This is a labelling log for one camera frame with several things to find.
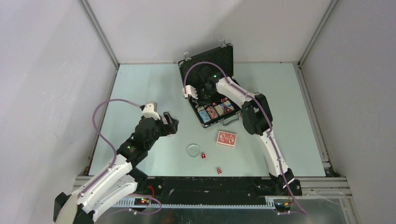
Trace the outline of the red poker chip stack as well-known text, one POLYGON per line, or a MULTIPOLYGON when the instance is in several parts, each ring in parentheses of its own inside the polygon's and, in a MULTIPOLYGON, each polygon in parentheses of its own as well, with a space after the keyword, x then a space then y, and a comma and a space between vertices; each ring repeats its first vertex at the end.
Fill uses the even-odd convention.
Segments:
POLYGON ((208 113, 210 119, 217 119, 219 115, 213 106, 209 106, 206 108, 206 112, 208 113))

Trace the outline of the red playing card deck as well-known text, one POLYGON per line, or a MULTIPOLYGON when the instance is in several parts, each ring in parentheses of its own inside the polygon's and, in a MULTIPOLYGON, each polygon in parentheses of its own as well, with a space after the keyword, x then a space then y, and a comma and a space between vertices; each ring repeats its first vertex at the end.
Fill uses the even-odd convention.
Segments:
POLYGON ((228 147, 235 147, 237 135, 234 133, 219 131, 216 143, 228 147))

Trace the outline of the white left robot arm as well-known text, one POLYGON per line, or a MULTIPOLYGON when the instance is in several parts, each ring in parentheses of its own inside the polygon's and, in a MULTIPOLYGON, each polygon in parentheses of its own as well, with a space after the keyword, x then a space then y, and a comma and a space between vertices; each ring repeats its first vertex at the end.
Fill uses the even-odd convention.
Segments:
POLYGON ((157 118, 142 116, 107 168, 71 194, 60 193, 55 198, 53 221, 56 224, 93 224, 126 195, 146 192, 148 176, 136 166, 147 157, 160 137, 176 134, 178 124, 179 120, 169 112, 157 118))

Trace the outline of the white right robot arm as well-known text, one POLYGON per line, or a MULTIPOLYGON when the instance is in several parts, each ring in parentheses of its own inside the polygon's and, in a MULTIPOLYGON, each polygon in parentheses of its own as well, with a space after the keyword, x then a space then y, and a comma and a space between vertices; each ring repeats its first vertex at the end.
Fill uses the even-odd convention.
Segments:
POLYGON ((219 122, 240 109, 243 127, 250 135, 258 136, 277 195, 297 194, 296 178, 279 150, 273 133, 273 117, 267 98, 243 89, 221 67, 211 62, 191 66, 184 77, 183 96, 196 107, 203 126, 219 122))

